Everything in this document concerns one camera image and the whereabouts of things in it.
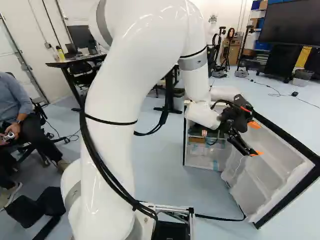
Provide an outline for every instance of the sneaker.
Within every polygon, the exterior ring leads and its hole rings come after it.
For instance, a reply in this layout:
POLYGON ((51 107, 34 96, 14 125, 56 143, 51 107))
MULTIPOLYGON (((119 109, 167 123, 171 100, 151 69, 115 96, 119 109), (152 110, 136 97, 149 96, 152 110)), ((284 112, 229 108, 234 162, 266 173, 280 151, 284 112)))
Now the sneaker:
POLYGON ((69 162, 67 162, 67 161, 64 160, 64 159, 61 159, 61 160, 58 161, 58 163, 57 163, 58 171, 63 174, 63 172, 66 170, 66 168, 67 168, 69 165, 70 165, 69 162))
POLYGON ((17 182, 14 187, 2 192, 0 195, 0 212, 13 202, 15 195, 22 186, 23 184, 21 182, 17 182))

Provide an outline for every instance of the bottle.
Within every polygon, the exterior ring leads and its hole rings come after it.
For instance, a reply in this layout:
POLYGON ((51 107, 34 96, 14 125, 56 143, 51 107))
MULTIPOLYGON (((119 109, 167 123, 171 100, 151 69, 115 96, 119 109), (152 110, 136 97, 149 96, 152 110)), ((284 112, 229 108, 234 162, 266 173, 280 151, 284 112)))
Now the bottle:
POLYGON ((55 48, 56 48, 56 51, 58 52, 58 55, 59 55, 59 58, 60 58, 61 62, 66 61, 64 52, 62 51, 61 47, 60 46, 56 46, 55 48))

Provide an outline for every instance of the television screen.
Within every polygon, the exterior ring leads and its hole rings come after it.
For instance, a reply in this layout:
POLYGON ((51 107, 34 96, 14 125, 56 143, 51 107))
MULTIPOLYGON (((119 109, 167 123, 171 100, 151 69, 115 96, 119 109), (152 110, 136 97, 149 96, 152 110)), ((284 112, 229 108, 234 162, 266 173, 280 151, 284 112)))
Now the television screen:
POLYGON ((320 0, 269 4, 259 42, 320 46, 320 0))

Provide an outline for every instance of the table leg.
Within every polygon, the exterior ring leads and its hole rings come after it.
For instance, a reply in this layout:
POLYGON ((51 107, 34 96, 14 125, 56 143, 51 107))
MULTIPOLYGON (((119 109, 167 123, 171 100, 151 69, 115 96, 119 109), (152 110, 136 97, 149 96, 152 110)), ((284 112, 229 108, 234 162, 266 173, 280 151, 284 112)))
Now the table leg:
POLYGON ((64 77, 66 79, 66 82, 68 83, 68 85, 69 85, 69 87, 70 87, 70 89, 71 89, 76 101, 78 102, 78 104, 80 106, 80 108, 72 108, 71 110, 75 111, 75 112, 80 112, 81 109, 84 108, 84 103, 80 98, 80 95, 79 95, 79 93, 77 91, 77 88, 76 88, 74 82, 70 79, 70 74, 68 73, 68 69, 67 68, 62 68, 61 70, 62 70, 62 73, 63 73, 63 75, 64 75, 64 77))
POLYGON ((182 114, 182 111, 174 108, 174 77, 173 70, 165 76, 165 104, 163 107, 155 107, 155 111, 168 111, 173 114, 182 114))

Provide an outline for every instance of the computer monitor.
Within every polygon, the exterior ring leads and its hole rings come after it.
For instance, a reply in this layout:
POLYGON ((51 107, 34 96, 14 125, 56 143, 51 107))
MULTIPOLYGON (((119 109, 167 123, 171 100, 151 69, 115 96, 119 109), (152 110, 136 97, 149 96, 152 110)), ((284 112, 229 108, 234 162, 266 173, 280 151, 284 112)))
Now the computer monitor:
POLYGON ((74 45, 79 49, 92 49, 95 45, 95 39, 91 35, 88 25, 68 26, 69 33, 74 45))
POLYGON ((320 46, 320 0, 269 4, 259 42, 320 46))

